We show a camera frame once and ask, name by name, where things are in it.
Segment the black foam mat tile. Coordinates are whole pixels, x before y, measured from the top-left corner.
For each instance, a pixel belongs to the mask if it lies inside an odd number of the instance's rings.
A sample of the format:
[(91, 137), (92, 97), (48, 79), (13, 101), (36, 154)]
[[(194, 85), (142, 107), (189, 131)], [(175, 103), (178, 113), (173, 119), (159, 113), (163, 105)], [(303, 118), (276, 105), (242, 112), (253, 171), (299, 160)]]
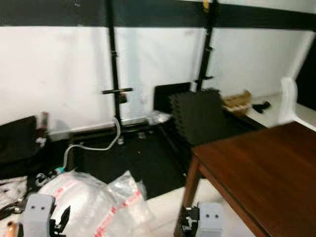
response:
[(169, 96), (169, 101), (177, 131), (188, 144), (207, 144), (232, 135), (219, 90), (176, 93)]

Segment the crumpled clear plastic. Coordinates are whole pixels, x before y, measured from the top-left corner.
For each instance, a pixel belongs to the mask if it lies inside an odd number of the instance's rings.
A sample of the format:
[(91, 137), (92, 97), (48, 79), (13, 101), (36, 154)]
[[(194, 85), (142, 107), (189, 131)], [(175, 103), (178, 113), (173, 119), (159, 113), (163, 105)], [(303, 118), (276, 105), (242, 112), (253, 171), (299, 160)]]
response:
[(147, 122), (149, 122), (150, 125), (157, 125), (167, 122), (172, 118), (172, 114), (168, 114), (161, 111), (152, 111), (147, 115)]

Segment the black flat panel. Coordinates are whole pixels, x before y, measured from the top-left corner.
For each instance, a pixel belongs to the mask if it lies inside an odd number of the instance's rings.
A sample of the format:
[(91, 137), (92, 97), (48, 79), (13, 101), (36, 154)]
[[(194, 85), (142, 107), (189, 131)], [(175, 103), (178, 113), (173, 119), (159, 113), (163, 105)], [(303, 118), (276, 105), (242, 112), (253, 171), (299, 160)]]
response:
[(190, 92), (191, 82), (157, 85), (154, 88), (153, 110), (167, 114), (172, 113), (170, 96), (177, 93)]

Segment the brown wooden table leg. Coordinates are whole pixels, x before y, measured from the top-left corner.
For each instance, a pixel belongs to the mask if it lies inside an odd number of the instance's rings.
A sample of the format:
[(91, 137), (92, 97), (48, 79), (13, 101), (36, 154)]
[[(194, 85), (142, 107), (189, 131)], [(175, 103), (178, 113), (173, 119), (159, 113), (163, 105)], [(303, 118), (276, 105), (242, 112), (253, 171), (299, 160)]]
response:
[(198, 189), (198, 183), (201, 179), (201, 164), (196, 155), (192, 156), (190, 167), (187, 172), (187, 182), (184, 186), (184, 195), (180, 204), (180, 210), (176, 219), (176, 224), (174, 228), (173, 237), (183, 237), (182, 233), (182, 217), (183, 217), (183, 207), (192, 207), (194, 197), (196, 196), (196, 191)]

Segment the small black object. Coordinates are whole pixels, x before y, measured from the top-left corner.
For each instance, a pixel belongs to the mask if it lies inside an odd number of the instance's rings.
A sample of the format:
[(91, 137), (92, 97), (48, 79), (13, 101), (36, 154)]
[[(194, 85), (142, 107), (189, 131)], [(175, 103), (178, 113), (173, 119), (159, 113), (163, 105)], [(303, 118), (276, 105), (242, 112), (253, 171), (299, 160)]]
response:
[(260, 113), (260, 114), (264, 113), (264, 111), (265, 111), (266, 109), (269, 109), (270, 107), (271, 107), (271, 103), (270, 103), (269, 101), (264, 101), (264, 102), (259, 103), (259, 104), (253, 104), (253, 105), (251, 106), (251, 108), (252, 108), (255, 112)]

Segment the large clear bubble wrap bag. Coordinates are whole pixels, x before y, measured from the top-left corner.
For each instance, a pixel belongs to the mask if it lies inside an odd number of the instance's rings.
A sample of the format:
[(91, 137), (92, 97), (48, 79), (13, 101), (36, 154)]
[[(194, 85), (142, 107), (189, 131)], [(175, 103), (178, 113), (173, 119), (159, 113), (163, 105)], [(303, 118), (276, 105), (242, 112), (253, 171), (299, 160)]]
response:
[(56, 208), (52, 217), (61, 220), (70, 208), (69, 221), (62, 232), (66, 237), (116, 237), (120, 229), (117, 202), (106, 183), (85, 172), (65, 172), (38, 191), (53, 196)]

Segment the black slanted pole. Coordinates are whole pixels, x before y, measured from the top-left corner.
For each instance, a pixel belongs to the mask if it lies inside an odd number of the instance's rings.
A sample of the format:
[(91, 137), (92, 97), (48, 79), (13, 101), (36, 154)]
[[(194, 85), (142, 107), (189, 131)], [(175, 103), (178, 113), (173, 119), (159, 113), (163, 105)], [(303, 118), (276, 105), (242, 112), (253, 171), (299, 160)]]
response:
[(214, 48), (211, 46), (212, 34), (214, 31), (215, 22), (217, 20), (217, 15), (219, 11), (219, 0), (209, 0), (210, 1), (210, 12), (205, 13), (205, 36), (203, 43), (203, 51), (201, 56), (201, 62), (199, 64), (198, 77), (194, 81), (196, 83), (195, 91), (201, 91), (203, 88), (203, 82), (208, 79), (212, 79), (213, 76), (207, 75), (208, 64)]

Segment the copper coloured tube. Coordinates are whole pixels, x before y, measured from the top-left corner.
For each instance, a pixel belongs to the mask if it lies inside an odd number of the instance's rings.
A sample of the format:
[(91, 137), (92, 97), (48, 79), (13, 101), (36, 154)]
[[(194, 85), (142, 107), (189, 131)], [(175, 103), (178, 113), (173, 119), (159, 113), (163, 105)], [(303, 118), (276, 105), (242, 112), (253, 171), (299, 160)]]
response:
[(20, 228), (19, 223), (16, 223), (14, 221), (9, 221), (9, 223), (7, 223), (5, 237), (18, 237), (19, 228)]

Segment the clear bag with red print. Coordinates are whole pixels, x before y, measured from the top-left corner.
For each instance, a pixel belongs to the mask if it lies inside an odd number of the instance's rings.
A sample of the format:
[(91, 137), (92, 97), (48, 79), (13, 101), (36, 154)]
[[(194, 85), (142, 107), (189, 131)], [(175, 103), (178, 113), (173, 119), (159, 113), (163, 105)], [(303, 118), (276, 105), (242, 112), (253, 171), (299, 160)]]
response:
[(113, 199), (112, 223), (106, 228), (106, 237), (140, 237), (148, 232), (154, 218), (144, 197), (144, 185), (131, 172), (125, 171), (106, 185)]

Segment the black base platform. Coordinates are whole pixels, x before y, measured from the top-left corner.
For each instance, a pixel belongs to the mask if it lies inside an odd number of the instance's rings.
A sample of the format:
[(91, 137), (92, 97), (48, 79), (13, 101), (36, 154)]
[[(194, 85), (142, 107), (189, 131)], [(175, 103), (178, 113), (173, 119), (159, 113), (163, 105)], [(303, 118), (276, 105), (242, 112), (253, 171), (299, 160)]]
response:
[(115, 140), (114, 127), (72, 133), (68, 169), (110, 183), (125, 171), (145, 186), (151, 199), (185, 184), (191, 147), (167, 123), (125, 125)]

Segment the black upright pole with crossbar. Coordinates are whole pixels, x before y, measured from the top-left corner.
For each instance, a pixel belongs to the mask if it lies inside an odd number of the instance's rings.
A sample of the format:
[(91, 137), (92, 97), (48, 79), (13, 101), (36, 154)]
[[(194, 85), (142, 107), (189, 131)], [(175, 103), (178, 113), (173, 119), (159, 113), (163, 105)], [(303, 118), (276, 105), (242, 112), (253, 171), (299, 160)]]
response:
[(121, 88), (119, 83), (118, 72), (118, 52), (116, 41), (116, 30), (114, 26), (114, 7), (113, 0), (104, 0), (105, 2), (105, 14), (106, 14), (106, 27), (108, 27), (108, 42), (110, 51), (110, 62), (112, 72), (112, 85), (113, 88), (109, 90), (102, 90), (102, 94), (112, 94), (114, 97), (114, 112), (115, 119), (119, 125), (122, 125), (120, 116), (120, 105), (127, 103), (127, 92), (133, 92), (133, 88)]

